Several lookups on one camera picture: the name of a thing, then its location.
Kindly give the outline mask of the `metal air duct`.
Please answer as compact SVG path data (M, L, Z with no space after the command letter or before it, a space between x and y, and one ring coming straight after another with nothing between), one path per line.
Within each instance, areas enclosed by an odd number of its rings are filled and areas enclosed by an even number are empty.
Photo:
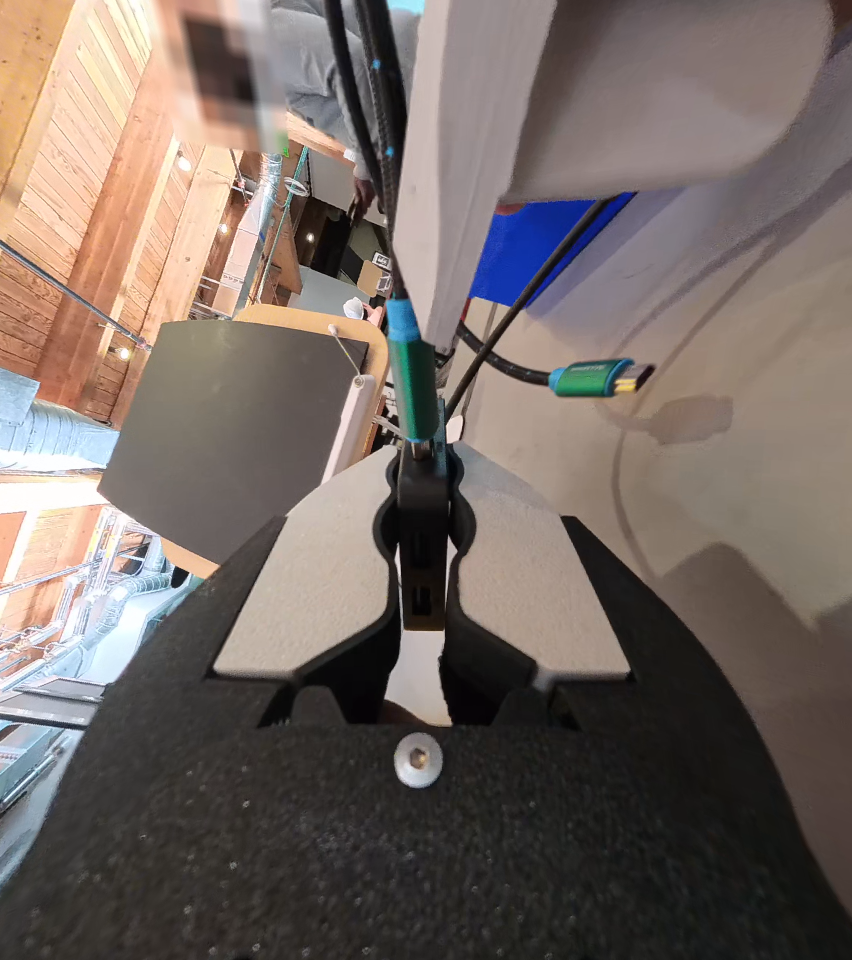
M38 388L36 380L0 367L0 472L103 470L119 432L40 399Z

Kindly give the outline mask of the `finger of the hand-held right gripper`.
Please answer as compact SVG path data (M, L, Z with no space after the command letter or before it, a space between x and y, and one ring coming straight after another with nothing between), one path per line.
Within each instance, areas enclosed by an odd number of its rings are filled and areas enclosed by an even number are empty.
M823 1L428 2L394 231L449 346L502 203L696 185L757 162L828 54Z

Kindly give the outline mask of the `blue plastic bin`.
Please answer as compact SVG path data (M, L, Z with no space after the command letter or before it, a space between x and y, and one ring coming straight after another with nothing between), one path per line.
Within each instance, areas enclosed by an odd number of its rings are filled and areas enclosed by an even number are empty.
M468 298L510 306L595 205L589 198L528 202L518 211L494 214Z

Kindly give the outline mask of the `black hub with cable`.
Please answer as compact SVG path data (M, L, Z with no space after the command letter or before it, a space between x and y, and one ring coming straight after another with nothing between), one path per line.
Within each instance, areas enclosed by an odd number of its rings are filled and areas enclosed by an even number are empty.
M467 374L456 387L449 408L459 405L468 386L506 329L528 305L533 294L579 244L618 197L596 200L560 242L552 255L528 282L526 288L476 351ZM415 458L405 438L396 472L398 549L403 619L411 631L441 630L445 624L446 544L449 527L451 480L447 465L446 413L436 388L439 426L432 438L431 456Z

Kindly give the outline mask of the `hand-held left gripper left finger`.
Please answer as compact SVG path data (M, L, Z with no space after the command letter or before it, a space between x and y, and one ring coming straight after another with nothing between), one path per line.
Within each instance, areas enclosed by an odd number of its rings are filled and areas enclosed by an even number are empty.
M379 450L308 494L279 533L213 673L324 687L346 721L381 712L401 638L397 450Z

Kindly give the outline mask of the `grey desk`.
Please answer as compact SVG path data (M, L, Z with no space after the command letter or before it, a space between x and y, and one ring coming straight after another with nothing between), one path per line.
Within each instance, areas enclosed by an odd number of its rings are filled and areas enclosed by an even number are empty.
M656 372L562 401L486 368L461 438L578 514L740 694L852 913L852 149L758 189L612 354Z

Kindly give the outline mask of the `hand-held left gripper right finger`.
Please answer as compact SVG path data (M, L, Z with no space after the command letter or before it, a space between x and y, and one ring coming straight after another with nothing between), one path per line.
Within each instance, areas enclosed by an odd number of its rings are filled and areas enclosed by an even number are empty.
M439 678L456 725L490 725L508 697L623 683L631 667L561 516L466 443L452 456Z

